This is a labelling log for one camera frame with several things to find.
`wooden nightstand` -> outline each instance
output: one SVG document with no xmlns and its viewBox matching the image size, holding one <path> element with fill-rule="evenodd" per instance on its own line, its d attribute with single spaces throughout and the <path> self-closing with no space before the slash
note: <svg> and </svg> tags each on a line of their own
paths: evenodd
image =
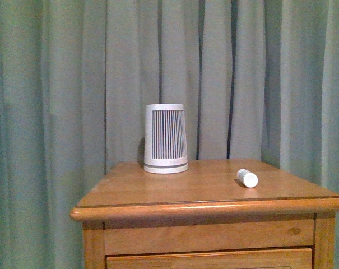
<svg viewBox="0 0 339 269">
<path fill-rule="evenodd" d="M 245 188 L 236 172 L 259 178 Z M 333 266 L 339 194 L 255 160 L 191 161 L 179 174 L 117 164 L 72 210 L 86 269 Z"/>
</svg>

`drawer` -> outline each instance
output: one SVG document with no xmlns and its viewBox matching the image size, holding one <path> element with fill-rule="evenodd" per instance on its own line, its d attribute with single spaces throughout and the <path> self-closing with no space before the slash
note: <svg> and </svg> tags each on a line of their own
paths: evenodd
<svg viewBox="0 0 339 269">
<path fill-rule="evenodd" d="M 209 223 L 195 225 L 105 229 L 105 254 L 203 252 L 313 245 L 312 214 L 236 217 L 225 221 L 227 223 L 221 223 L 224 220 L 210 220 L 207 221 Z"/>
<path fill-rule="evenodd" d="M 311 269 L 311 267 L 310 248 L 107 258 L 107 269 Z"/>
</svg>

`curtain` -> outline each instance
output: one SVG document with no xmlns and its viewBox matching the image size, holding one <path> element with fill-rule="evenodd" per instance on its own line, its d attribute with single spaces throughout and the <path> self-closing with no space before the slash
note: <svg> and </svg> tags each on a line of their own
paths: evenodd
<svg viewBox="0 0 339 269">
<path fill-rule="evenodd" d="M 0 268 L 83 267 L 69 211 L 153 103 L 184 104 L 190 159 L 339 193 L 339 0 L 0 1 Z"/>
</svg>

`air purifier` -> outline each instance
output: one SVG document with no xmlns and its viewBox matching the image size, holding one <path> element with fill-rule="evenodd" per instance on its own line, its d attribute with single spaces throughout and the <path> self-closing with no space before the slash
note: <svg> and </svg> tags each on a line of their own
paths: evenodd
<svg viewBox="0 0 339 269">
<path fill-rule="evenodd" d="M 154 104 L 146 106 L 144 170 L 172 174 L 188 169 L 184 106 Z"/>
</svg>

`wooden surface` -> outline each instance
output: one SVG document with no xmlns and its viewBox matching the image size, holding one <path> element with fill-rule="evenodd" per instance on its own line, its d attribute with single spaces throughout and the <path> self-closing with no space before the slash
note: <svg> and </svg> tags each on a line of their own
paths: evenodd
<svg viewBox="0 0 339 269">
<path fill-rule="evenodd" d="M 108 257 L 107 269 L 311 269 L 312 250 L 276 249 L 219 253 Z"/>
<path fill-rule="evenodd" d="M 313 215 L 227 219 L 225 224 L 105 229 L 105 254 L 217 251 L 313 245 Z"/>
<path fill-rule="evenodd" d="M 335 244 L 335 213 L 315 216 L 314 268 L 333 268 Z"/>
<path fill-rule="evenodd" d="M 105 268 L 103 225 L 83 226 L 83 246 L 86 269 Z"/>
<path fill-rule="evenodd" d="M 170 175 L 119 163 L 71 218 L 83 222 L 86 269 L 332 269 L 335 211 L 339 194 L 270 165 L 210 160 Z"/>
<path fill-rule="evenodd" d="M 236 172 L 259 178 L 245 188 Z M 339 211 L 339 194 L 256 160 L 189 162 L 188 171 L 151 174 L 119 163 L 73 209 L 76 221 Z"/>
</svg>

